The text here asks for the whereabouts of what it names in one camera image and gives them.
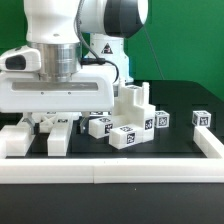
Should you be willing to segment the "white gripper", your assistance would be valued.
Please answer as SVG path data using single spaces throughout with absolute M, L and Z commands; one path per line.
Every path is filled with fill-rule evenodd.
M 31 112 L 82 112 L 83 134 L 89 112 L 110 111 L 114 106 L 115 68 L 110 65 L 84 66 L 68 82 L 46 82 L 35 73 L 0 73 L 0 112 L 23 113 L 35 133 Z

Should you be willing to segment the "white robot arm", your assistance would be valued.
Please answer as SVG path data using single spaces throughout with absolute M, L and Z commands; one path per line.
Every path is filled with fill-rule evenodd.
M 82 56 L 85 33 L 129 38 L 144 25 L 148 0 L 23 0 L 26 44 L 0 55 L 0 112 L 109 112 L 115 63 Z

